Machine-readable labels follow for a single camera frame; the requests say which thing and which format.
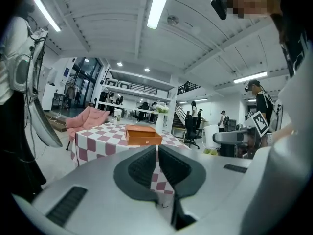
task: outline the fluorescent light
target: fluorescent light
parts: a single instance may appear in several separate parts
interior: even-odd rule
[[[52,25],[52,27],[55,29],[56,32],[59,32],[61,29],[58,27],[58,25],[55,23],[55,21],[52,19],[48,11],[45,9],[43,3],[40,0],[34,0],[37,7],[40,9],[40,11],[43,13],[45,18],[49,21],[49,23]]]
[[[252,79],[264,77],[264,76],[267,76],[267,75],[268,75],[268,73],[266,71],[264,71],[264,72],[257,73],[257,74],[251,75],[251,76],[246,76],[246,77],[243,77],[243,78],[235,79],[234,83],[238,84],[238,83],[242,83],[242,82],[249,81],[249,80],[252,80]]]
[[[204,99],[198,99],[198,100],[195,100],[195,102],[199,102],[199,101],[206,101],[207,98],[204,98]]]
[[[147,26],[156,29],[167,0],[153,0]]]

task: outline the checkered tablecloth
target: checkered tablecloth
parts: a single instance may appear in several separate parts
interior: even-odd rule
[[[97,158],[140,147],[140,145],[127,145],[125,127],[124,124],[106,123],[90,130],[77,132],[71,152],[71,158],[76,166]],[[160,135],[163,137],[162,144],[190,149],[168,132],[162,132]],[[156,168],[152,176],[151,190],[173,194],[172,187],[159,167],[158,156],[156,157]]]

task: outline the vr headset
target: vr headset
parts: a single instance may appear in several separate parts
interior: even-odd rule
[[[245,87],[245,91],[246,92],[251,92],[252,91],[252,85],[256,85],[256,86],[261,86],[260,82],[258,80],[251,80],[249,81],[249,83],[247,84],[247,86]]]
[[[227,6],[225,4],[226,0],[212,0],[211,5],[216,13],[219,15],[220,19],[225,20],[227,17]]]

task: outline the wooden box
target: wooden box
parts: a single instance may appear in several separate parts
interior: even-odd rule
[[[126,125],[125,136],[128,145],[157,145],[162,143],[162,137],[155,129],[148,126]]]

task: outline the recessed light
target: recessed light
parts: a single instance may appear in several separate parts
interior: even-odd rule
[[[48,20],[48,22],[52,25],[52,27],[55,29],[56,32],[59,32],[61,29],[58,27],[58,25],[55,23],[55,21],[52,19],[46,8],[44,7],[43,3],[40,0],[34,0],[37,7],[40,9],[40,11],[43,13],[45,18]]]

